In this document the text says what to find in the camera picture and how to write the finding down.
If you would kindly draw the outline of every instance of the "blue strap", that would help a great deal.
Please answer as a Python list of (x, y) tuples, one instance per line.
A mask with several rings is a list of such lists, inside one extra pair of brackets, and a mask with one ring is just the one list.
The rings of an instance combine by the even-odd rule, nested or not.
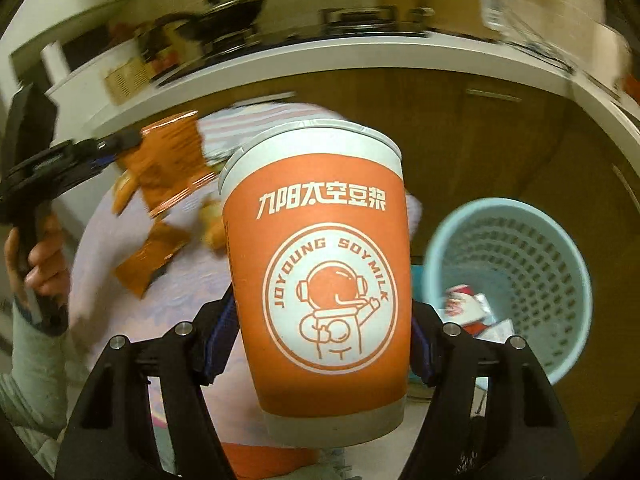
[(411, 318), (411, 370), (427, 384), (433, 375), (431, 345), (414, 316)]
[(226, 362), (229, 361), (239, 329), (236, 300), (231, 294), (220, 315), (220, 320), (207, 339), (204, 373), (211, 382), (225, 371)]

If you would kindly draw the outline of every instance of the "gas stove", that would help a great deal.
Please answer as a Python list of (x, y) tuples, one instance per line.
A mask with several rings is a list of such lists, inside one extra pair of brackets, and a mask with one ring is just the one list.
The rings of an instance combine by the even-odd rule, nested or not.
[(323, 32), (328, 36), (398, 30), (398, 10), (395, 6), (322, 9), (320, 15)]
[(220, 36), (202, 44), (202, 53), (206, 59), (225, 57), (236, 51), (247, 50), (260, 44), (255, 27), (244, 28), (231, 34)]

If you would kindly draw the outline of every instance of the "white countertop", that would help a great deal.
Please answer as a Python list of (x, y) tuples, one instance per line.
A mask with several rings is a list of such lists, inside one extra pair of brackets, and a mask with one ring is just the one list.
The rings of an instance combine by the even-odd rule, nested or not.
[(567, 95), (566, 74), (506, 44), (457, 38), (377, 36), (331, 38), (280, 46), (194, 72), (157, 88), (150, 86), (123, 105), (89, 120), (104, 136), (172, 106), (204, 95), (277, 77), (347, 68), (426, 68), (466, 72)]
[[(247, 54), (204, 68), (162, 86), (150, 86), (121, 106), (107, 106), (83, 130), (101, 137), (175, 105), (225, 89), (283, 76), (348, 68), (424, 68), (488, 76), (543, 89), (580, 105), (616, 143), (640, 175), (640, 134), (632, 121), (582, 72), (567, 72), (506, 44), (447, 34), (428, 37), (379, 36), (309, 41)], [(628, 96), (618, 103), (640, 120), (640, 107)], [(108, 189), (114, 173), (100, 176)], [(86, 224), (100, 196), (78, 189), (63, 201)]]

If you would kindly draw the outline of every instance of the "frying pan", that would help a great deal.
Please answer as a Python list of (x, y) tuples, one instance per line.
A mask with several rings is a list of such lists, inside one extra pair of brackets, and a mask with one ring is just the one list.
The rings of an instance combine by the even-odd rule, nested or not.
[(156, 19), (154, 27), (160, 28), (178, 21), (186, 21), (175, 30), (185, 40), (209, 43), (221, 36), (249, 28), (262, 10), (265, 0), (207, 0), (213, 5), (203, 14), (174, 12)]

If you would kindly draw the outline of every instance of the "wooden cabinet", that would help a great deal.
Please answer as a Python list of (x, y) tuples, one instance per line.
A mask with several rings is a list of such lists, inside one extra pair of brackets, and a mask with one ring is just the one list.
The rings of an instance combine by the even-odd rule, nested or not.
[(600, 127), (571, 103), (549, 163), (520, 194), (569, 233), (593, 287), (580, 360), (556, 385), (586, 470), (606, 453), (640, 400), (640, 179)]
[[(412, 254), (424, 252), (445, 216), (466, 202), (516, 198), (556, 149), (566, 102), (536, 88), (467, 75), (454, 121), (437, 140), (438, 160), (417, 190), (425, 207)], [(434, 172), (437, 187), (428, 185)]]
[(295, 91), (391, 137), (402, 150), (406, 188), (423, 204), (412, 240), (419, 261), (438, 224), (469, 200), (515, 197), (558, 144), (566, 99), (465, 73), (372, 68), (282, 77), (204, 96), (141, 121)]

